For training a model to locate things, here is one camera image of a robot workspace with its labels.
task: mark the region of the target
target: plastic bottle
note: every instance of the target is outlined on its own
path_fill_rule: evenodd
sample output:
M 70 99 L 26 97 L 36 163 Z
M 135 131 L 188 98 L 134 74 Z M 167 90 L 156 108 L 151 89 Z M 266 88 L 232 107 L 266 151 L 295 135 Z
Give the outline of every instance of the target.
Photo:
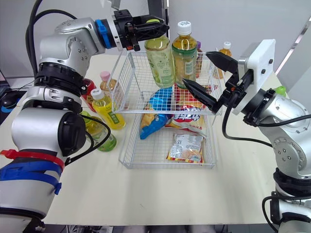
M 177 37 L 172 44 L 173 59 L 175 63 L 176 84 L 186 89 L 183 79 L 195 81 L 195 68 L 197 59 L 197 42 L 190 36 L 191 23 L 181 21 L 177 24 Z
M 106 122 L 106 124 L 114 129 L 119 130 L 125 126 L 125 121 L 121 114 L 112 112 L 112 101 L 108 95 L 99 89 L 93 89 L 91 95 L 94 99 L 92 106 L 95 111 L 101 116 L 101 118 Z
M 169 43 L 170 40 L 165 35 L 145 42 L 152 75 L 156 85 L 161 88 L 171 87 L 175 82 L 173 57 Z
M 108 71 L 101 72 L 100 77 L 102 79 L 101 86 L 100 86 L 101 90 L 103 90 L 104 93 L 112 99 L 110 92 L 113 92 L 113 90 L 115 89 L 116 91 L 114 93 L 114 97 L 115 97 L 114 99 L 118 100 L 117 105 L 119 106 L 124 100 L 124 93 L 120 87 L 120 84 L 117 82 L 117 80 L 111 79 L 109 84 L 107 85 L 108 80 L 110 78 L 110 73 Z
M 91 96 L 91 91 L 96 88 L 95 83 L 90 79 L 84 79 L 86 83 L 86 91 L 87 93 L 85 95 L 82 95 L 82 98 L 93 112 L 96 112 L 95 109 L 92 106 L 93 97 Z
M 82 111 L 81 114 L 87 117 L 91 117 L 91 115 L 87 111 Z M 92 116 L 92 118 L 101 121 L 101 119 L 96 116 Z M 106 137 L 108 130 L 106 129 L 105 126 L 101 125 L 96 121 L 87 118 L 83 118 L 83 120 L 86 124 L 86 131 L 92 136 L 94 140 L 94 145 L 97 145 Z M 104 144 L 102 144 L 97 149 L 100 151 L 111 151 L 116 146 L 116 144 L 117 140 L 115 136 L 111 133 L 108 139 L 104 142 Z
M 232 53 L 229 50 L 230 48 L 231 48 L 231 43 L 230 42 L 224 42 L 224 47 L 221 50 L 219 50 L 219 52 L 222 52 L 223 54 L 231 57 Z M 219 78 L 223 79 L 224 78 L 223 71 L 221 69 L 218 69 L 218 73 L 219 73 Z
M 197 49 L 198 49 L 198 58 L 196 59 L 196 71 L 195 71 L 195 77 L 198 78 L 201 73 L 201 68 L 202 68 L 202 59 L 203 59 L 203 54 L 199 52 L 203 52 L 201 50 L 201 42 L 197 41 Z

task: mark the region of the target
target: bottle cap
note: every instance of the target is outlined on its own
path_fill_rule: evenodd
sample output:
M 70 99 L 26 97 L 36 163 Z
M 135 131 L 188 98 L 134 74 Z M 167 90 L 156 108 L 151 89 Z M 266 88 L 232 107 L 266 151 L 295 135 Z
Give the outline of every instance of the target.
M 279 87 L 277 87 L 277 88 L 275 89 L 275 91 L 276 91 L 277 94 L 280 94 L 280 95 L 286 97 L 286 87 L 284 87 L 284 86 L 279 86 Z
M 110 73 L 108 71 L 103 71 L 99 75 L 103 81 L 107 82 L 109 80 Z
M 189 21 L 180 21 L 177 24 L 177 33 L 179 35 L 191 34 L 191 23 Z
M 95 100 L 101 100 L 102 98 L 104 98 L 105 94 L 101 89 L 95 88 L 91 91 L 91 96 Z
M 230 42 L 224 42 L 224 49 L 228 50 L 231 48 L 231 43 Z
M 91 115 L 87 111 L 82 111 L 80 114 L 87 116 L 87 117 L 91 117 Z M 90 119 L 87 119 L 87 118 L 83 118 L 83 120 L 84 120 L 84 123 L 89 123 L 91 121 Z

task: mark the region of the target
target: blue snack bag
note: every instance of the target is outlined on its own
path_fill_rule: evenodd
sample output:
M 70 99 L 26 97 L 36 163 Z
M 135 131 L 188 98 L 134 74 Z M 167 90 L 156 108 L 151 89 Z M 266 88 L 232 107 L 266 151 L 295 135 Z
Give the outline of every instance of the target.
M 149 99 L 145 110 L 169 111 L 171 109 L 171 101 L 172 87 L 161 88 Z M 141 119 L 140 138 L 145 139 L 153 132 L 161 129 L 171 117 L 171 114 L 145 113 Z

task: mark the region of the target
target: black cable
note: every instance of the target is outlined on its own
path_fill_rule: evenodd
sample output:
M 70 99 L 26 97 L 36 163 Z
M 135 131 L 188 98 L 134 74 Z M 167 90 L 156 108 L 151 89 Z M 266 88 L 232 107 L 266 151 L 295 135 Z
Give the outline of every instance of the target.
M 266 219 L 266 221 L 269 224 L 269 226 L 277 233 L 278 229 L 269 220 L 269 218 L 267 216 L 267 213 L 266 213 L 266 208 L 265 208 L 266 201 L 267 200 L 272 200 L 272 199 L 276 199 L 276 200 L 306 200 L 306 199 L 311 199 L 311 196 L 305 196 L 305 197 L 268 196 L 268 197 L 265 197 L 262 200 L 261 207 L 262 207 L 264 218 Z
M 30 14 L 30 18 L 29 18 L 29 29 L 28 29 L 28 33 L 29 33 L 29 51 L 30 51 L 30 55 L 31 55 L 31 61 L 30 63 L 33 66 L 33 71 L 34 71 L 34 75 L 37 74 L 38 69 L 37 69 L 37 61 L 35 58 L 35 43 L 34 43 L 34 24 L 35 24 L 35 15 L 37 13 L 37 10 L 41 4 L 42 0 L 36 0 L 35 4 L 33 6 L 33 9 L 31 10 L 31 14 Z
M 290 120 L 286 120 L 286 121 L 283 121 L 283 122 L 279 122 L 279 123 L 272 123 L 272 124 L 260 123 L 258 126 L 261 126 L 261 127 L 277 127 L 277 126 L 287 125 L 287 124 L 294 123 L 296 121 L 305 120 L 305 119 L 309 119 L 309 118 L 311 118 L 311 114 L 300 116 L 300 117 L 296 117 L 296 118 L 293 118 L 293 119 L 290 119 Z
M 261 141 L 261 140 L 258 140 L 258 139 L 247 138 L 247 137 L 231 137 L 231 136 L 229 136 L 227 134 L 226 127 L 227 127 L 228 118 L 229 118 L 232 106 L 233 106 L 234 102 L 236 101 L 236 99 L 238 97 L 239 97 L 238 93 L 235 93 L 233 95 L 233 97 L 231 98 L 231 100 L 230 100 L 230 102 L 229 102 L 229 104 L 227 106 L 227 109 L 225 111 L 225 116 L 224 116 L 223 125 L 222 125 L 222 131 L 223 131 L 223 135 L 225 136 L 225 138 L 228 138 L 228 139 L 231 139 L 231 140 L 257 142 L 257 143 L 261 143 L 261 144 L 264 144 L 266 146 L 272 147 L 272 145 L 270 143 L 264 142 L 264 141 Z
M 223 232 L 224 232 L 224 229 L 225 229 L 225 225 L 223 225 L 223 228 L 222 228 L 222 230 L 220 231 L 220 233 L 223 233 Z
M 34 24 L 43 16 L 46 16 L 48 14 L 62 14 L 62 15 L 66 15 L 69 16 L 72 19 L 77 19 L 75 16 L 73 16 L 72 14 L 66 12 L 66 11 L 62 11 L 62 10 L 57 10 L 57 9 L 51 9 L 51 10 L 46 10 L 46 11 L 42 11 L 40 12 L 38 15 L 35 16 L 35 22 Z M 28 54 L 28 58 L 30 60 L 30 62 L 32 63 L 32 57 L 35 56 L 35 54 L 31 54 L 30 52 L 30 40 L 29 40 L 29 25 L 26 29 L 26 34 L 25 34 L 25 41 L 26 41 L 26 50 L 27 50 L 27 54 Z
M 66 228 L 66 225 L 63 227 L 63 229 L 60 231 L 60 233 L 63 233 L 65 228 Z
M 65 162 L 65 166 L 67 166 L 67 165 L 73 163 L 74 161 L 76 161 L 76 160 L 82 158 L 83 156 L 85 156 L 85 155 L 91 153 L 92 151 L 96 150 L 96 149 L 97 149 L 98 147 L 100 147 L 103 143 L 105 143 L 105 141 L 108 139 L 108 137 L 109 137 L 110 134 L 111 134 L 110 128 L 109 128 L 105 123 L 103 123 L 102 121 L 97 120 L 97 119 L 94 119 L 94 118 L 89 117 L 89 116 L 85 116 L 85 115 L 81 115 L 81 116 L 82 116 L 83 118 L 90 119 L 90 120 L 93 120 L 93 121 L 96 121 L 96 122 L 102 124 L 103 126 L 105 126 L 105 127 L 107 128 L 108 132 L 107 132 L 106 137 L 105 137 L 100 143 L 98 143 L 97 145 L 93 146 L 92 148 L 90 147 L 89 149 L 87 149 L 87 150 L 84 151 L 83 153 L 81 153 L 81 154 L 79 154 L 79 155 L 77 155 L 77 156 L 74 156 L 73 158 L 68 158 L 67 161 Z
M 13 88 L 13 89 L 11 89 L 11 90 L 19 91 L 19 90 L 22 89 L 23 87 L 28 86 L 29 84 L 31 84 L 31 83 L 33 83 L 33 82 L 34 82 L 34 80 L 32 80 L 30 83 L 27 83 L 27 84 L 25 84 L 24 86 L 22 86 L 22 87 L 20 87 L 20 88 Z

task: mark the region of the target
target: pink bottle cap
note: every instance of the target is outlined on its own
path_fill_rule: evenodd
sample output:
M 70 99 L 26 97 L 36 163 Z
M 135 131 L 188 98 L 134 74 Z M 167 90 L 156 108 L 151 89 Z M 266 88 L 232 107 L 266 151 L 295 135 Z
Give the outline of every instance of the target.
M 107 82 L 109 80 L 110 77 L 109 71 L 103 71 L 99 75 L 103 81 Z

